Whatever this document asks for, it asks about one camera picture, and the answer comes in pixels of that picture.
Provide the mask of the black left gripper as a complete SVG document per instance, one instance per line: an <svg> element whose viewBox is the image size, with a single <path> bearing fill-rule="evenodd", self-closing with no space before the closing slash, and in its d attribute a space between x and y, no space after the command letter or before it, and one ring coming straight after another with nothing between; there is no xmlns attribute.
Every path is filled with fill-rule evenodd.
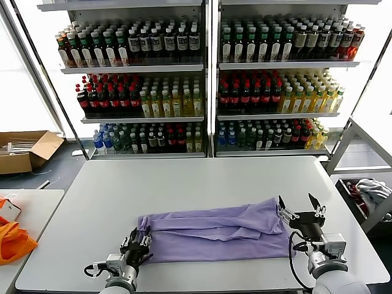
<svg viewBox="0 0 392 294"><path fill-rule="evenodd" d="M135 227L130 235L124 238L121 248L126 248L124 258L127 264L143 264L150 258L151 229L140 230L140 236L140 244L133 244L138 241L138 228Z"/></svg>

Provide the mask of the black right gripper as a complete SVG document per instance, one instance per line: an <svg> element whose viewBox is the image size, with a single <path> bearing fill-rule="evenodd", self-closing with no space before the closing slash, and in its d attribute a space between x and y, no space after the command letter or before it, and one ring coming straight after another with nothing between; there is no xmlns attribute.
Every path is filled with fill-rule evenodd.
<svg viewBox="0 0 392 294"><path fill-rule="evenodd" d="M304 238L310 241L321 242L326 206L321 205L318 199L311 193L308 193L308 197L315 212L294 213L286 207L282 197L279 195L278 214L284 221L289 221L290 228L299 230Z"/></svg>

